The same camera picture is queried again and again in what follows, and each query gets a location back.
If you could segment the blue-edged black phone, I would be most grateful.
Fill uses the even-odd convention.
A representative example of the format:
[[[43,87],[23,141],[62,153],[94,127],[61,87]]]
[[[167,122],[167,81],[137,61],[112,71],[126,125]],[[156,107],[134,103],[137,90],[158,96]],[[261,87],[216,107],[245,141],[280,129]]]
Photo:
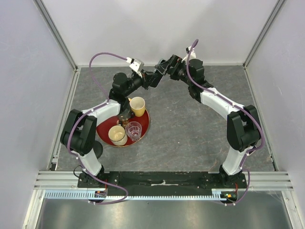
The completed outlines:
[[[167,67],[168,67],[168,64],[166,61],[160,62],[157,65],[155,65],[153,72],[156,74],[159,74],[159,75],[165,75],[166,71],[167,71]]]

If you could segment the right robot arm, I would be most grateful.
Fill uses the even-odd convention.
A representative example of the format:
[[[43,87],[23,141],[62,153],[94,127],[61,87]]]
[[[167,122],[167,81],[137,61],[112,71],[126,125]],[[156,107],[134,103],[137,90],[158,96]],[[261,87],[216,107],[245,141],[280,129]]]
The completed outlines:
[[[242,167],[248,156],[263,140],[263,133],[257,109],[253,105],[243,106],[221,94],[204,76],[203,61],[189,61],[173,55],[168,60],[160,60],[155,66],[161,75],[169,75],[173,80],[181,80],[188,85],[190,96],[212,108],[226,120],[226,137],[229,152],[219,168],[218,182],[228,188],[241,179]]]

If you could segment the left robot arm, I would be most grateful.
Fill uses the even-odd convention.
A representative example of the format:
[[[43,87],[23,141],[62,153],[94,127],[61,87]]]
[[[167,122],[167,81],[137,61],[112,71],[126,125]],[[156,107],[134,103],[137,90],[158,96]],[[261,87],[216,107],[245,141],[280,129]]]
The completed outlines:
[[[105,102],[86,111],[70,111],[60,142],[79,160],[83,171],[89,174],[88,182],[93,187],[101,187],[105,181],[103,166],[98,161],[103,147],[95,140],[97,126],[114,116],[121,121],[134,117],[128,96],[140,87],[155,88],[162,77],[157,70],[141,70],[140,74],[133,72],[131,77],[117,73],[113,77],[112,88]]]

